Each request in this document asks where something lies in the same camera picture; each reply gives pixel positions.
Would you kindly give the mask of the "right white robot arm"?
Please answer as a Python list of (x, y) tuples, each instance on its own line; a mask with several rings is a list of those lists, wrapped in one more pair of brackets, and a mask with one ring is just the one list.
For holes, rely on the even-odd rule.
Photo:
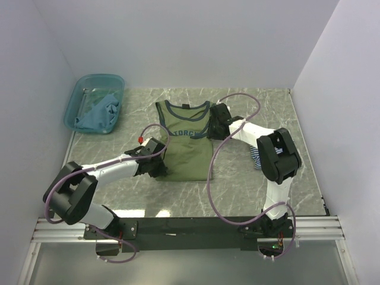
[(207, 181), (207, 194), (212, 209), (222, 221), (235, 226), (258, 223), (263, 235), (275, 236), (290, 223), (288, 198), (290, 186), (302, 165), (299, 152), (286, 128), (269, 129), (232, 117), (227, 105), (219, 103), (210, 108), (208, 137), (226, 143), (229, 139), (242, 141), (258, 150), (261, 171), (267, 179), (267, 192), (262, 212), (256, 217), (235, 222), (223, 217), (216, 209)]

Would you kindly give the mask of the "blue white striped tank top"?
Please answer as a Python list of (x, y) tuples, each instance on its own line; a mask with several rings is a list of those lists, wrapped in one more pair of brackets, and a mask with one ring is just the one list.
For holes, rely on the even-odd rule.
[(251, 157), (253, 158), (254, 162), (255, 162), (255, 168), (257, 170), (261, 170), (262, 169), (262, 165), (261, 165), (261, 159), (260, 159), (260, 156), (259, 156), (259, 150), (254, 147), (254, 146), (249, 146), (250, 148), (250, 152), (251, 152)]

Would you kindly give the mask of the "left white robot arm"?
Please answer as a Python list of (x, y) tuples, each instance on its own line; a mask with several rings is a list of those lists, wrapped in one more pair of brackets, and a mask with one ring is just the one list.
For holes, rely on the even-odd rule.
[(89, 224), (97, 227), (104, 238), (115, 237), (118, 217), (111, 209), (93, 202), (95, 192), (123, 178), (166, 175), (167, 167), (161, 157), (165, 150), (162, 142), (151, 137), (114, 159), (96, 164), (65, 164), (43, 196), (45, 214), (52, 210), (68, 225)]

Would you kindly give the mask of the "olive green tank top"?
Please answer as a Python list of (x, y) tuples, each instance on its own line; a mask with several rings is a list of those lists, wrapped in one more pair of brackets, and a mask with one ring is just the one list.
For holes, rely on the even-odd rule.
[(209, 101), (195, 107), (188, 104), (175, 106), (168, 100), (155, 103), (160, 125), (166, 129), (161, 132), (161, 141), (169, 142), (161, 155), (167, 167), (167, 175), (157, 177), (157, 181), (188, 182), (207, 179), (213, 156), (213, 145), (207, 138), (210, 108), (213, 105)]

